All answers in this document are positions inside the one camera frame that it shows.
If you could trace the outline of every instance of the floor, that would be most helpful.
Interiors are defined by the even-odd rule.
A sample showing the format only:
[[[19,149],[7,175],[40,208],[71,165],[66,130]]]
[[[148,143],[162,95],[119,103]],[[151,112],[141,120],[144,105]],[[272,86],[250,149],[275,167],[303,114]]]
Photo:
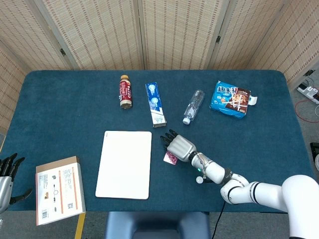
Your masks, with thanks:
[[[293,103],[304,100],[296,90],[291,92]],[[309,120],[319,120],[315,115],[316,105],[312,102],[305,102],[300,105],[300,114]],[[310,161],[317,180],[319,173],[315,170],[310,142],[319,142],[319,125],[308,123],[299,119],[305,144],[309,152]],[[210,228],[214,230],[219,213],[211,213]],[[55,239],[55,238],[74,238],[78,217],[68,218],[59,222],[43,226],[35,226],[35,212],[13,212],[7,211],[1,215],[3,225],[0,228],[0,238],[6,239]],[[107,213],[87,212],[83,239],[101,239],[105,231],[105,221]],[[289,222],[287,214],[268,214],[268,213],[223,213],[216,232],[215,239],[287,239],[289,237]]]

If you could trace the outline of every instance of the yellow tape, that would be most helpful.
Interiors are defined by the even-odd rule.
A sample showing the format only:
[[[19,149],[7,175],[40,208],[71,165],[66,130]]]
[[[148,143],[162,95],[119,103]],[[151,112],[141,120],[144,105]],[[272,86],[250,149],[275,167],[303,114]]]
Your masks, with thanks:
[[[79,215],[78,225],[76,227],[74,239],[81,239],[83,226],[84,226],[84,220],[85,220],[85,213],[81,213]]]

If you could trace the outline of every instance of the cardboard box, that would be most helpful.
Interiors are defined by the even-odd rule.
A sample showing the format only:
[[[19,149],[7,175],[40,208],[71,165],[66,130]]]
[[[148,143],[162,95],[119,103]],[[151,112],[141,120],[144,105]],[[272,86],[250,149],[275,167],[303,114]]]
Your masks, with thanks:
[[[153,127],[165,126],[167,122],[161,106],[158,84],[156,82],[147,83],[145,87],[148,94]]]
[[[37,166],[35,171],[37,226],[85,212],[76,156]]]
[[[210,108],[226,115],[242,118],[246,115],[248,106],[255,105],[257,97],[252,97],[250,91],[218,81]]]

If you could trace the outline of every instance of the plastic water bottle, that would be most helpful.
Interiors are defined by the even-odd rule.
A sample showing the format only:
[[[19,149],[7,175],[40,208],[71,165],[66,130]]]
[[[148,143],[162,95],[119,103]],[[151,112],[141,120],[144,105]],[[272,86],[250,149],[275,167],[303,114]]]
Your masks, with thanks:
[[[184,119],[183,119],[183,123],[184,124],[189,124],[191,121],[194,120],[197,111],[201,105],[201,103],[203,102],[205,93],[204,91],[201,90],[196,90],[193,97],[191,98],[185,113],[184,113]]]

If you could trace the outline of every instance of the dark blue felt surface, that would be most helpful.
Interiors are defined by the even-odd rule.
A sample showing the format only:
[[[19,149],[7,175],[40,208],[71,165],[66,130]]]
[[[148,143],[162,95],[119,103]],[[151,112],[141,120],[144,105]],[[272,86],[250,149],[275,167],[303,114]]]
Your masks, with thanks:
[[[122,74],[132,82],[133,108],[128,110],[120,108],[118,99]],[[251,90],[258,96],[257,104],[242,119],[210,110],[217,80]],[[145,83],[154,81],[166,127],[152,127]],[[195,120],[184,125],[183,113],[196,89],[204,90],[206,96]],[[37,165],[77,155],[88,211],[220,211],[219,185],[198,185],[199,172],[188,163],[163,162],[160,135],[170,128],[250,182],[281,185],[295,174],[312,176],[286,80],[277,71],[34,71],[23,84],[0,157],[14,152],[26,157],[14,181],[14,196],[35,188]],[[148,200],[95,197],[106,130],[152,132]],[[115,170],[121,173],[121,164]],[[35,190],[27,200],[10,207],[34,209]],[[245,204],[227,205],[226,211],[275,210]]]

